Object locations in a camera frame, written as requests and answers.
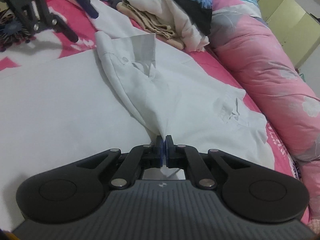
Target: bed sheet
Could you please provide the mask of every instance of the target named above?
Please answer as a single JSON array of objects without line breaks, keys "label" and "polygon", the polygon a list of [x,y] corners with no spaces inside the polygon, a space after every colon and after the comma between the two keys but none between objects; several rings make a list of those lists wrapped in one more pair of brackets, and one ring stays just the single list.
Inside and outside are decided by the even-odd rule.
[{"label": "bed sheet", "polygon": [[[70,56],[95,48],[94,33],[96,30],[87,19],[84,11],[66,0],[47,0],[49,10],[59,14],[79,36],[77,43],[71,43],[63,34],[47,30],[36,35],[29,44],[12,46],[0,54],[0,79],[15,72],[15,68],[23,65],[37,65],[51,60]],[[237,88],[242,88],[232,75],[209,52],[188,53],[208,73],[208,75]],[[244,103],[249,109],[260,112],[256,104],[246,94]],[[267,123],[268,143],[275,157],[275,170],[298,179],[298,172],[284,144]],[[308,223],[308,210],[302,219]]]}]

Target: gray ribbed panel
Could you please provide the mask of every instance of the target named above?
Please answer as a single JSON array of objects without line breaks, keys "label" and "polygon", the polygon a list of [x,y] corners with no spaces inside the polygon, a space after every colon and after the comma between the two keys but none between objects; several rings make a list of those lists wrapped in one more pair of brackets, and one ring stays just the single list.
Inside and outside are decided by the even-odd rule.
[{"label": "gray ribbed panel", "polygon": [[260,225],[243,220],[212,191],[190,181],[138,180],[113,191],[90,216],[63,225],[31,220],[14,234],[21,240],[303,240],[313,236],[299,221]]}]

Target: pink bed sheet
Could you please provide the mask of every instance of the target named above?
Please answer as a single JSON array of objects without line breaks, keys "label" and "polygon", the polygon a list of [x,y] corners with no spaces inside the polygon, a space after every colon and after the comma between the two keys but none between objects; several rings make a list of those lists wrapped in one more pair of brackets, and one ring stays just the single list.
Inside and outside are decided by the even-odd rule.
[{"label": "pink bed sheet", "polygon": [[[21,44],[11,47],[4,53],[0,53],[0,71],[5,68],[18,67],[26,62],[43,63],[55,58],[62,58],[95,48],[94,33],[96,30],[82,10],[66,0],[47,0],[47,2],[50,10],[59,13],[60,16],[66,19],[68,25],[76,31],[79,36],[79,41],[76,44],[71,43],[63,34],[52,31],[47,31],[45,37],[38,34],[36,38],[40,44],[43,44],[43,46],[48,46],[49,44],[49,46],[54,47],[55,56],[52,55],[52,49],[42,51],[41,53],[26,53],[23,44]],[[136,22],[132,21],[132,24],[139,28]],[[209,52],[190,52],[188,54],[193,57],[208,75],[226,84],[242,88],[232,75]],[[249,109],[260,113],[257,105],[247,94],[244,98],[244,103]],[[287,149],[269,123],[267,123],[266,130],[268,134],[267,142],[270,144],[275,157],[275,170],[298,178],[297,171]],[[302,222],[307,224],[308,221],[309,213],[307,209],[302,218]]]}]

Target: cabinet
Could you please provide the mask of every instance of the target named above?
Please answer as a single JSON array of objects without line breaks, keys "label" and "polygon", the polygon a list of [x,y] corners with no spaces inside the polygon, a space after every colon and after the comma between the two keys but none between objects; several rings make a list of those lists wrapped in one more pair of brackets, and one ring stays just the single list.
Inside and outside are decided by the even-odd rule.
[{"label": "cabinet", "polygon": [[261,14],[295,68],[320,44],[320,24],[295,0],[259,0]]}]

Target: yellow cabinet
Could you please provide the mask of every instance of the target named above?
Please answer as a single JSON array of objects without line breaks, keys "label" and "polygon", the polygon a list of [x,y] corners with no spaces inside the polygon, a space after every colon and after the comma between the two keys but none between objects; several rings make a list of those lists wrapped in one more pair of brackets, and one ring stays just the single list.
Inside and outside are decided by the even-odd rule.
[{"label": "yellow cabinet", "polygon": [[320,24],[295,0],[259,0],[263,19],[299,68],[320,43]]}]

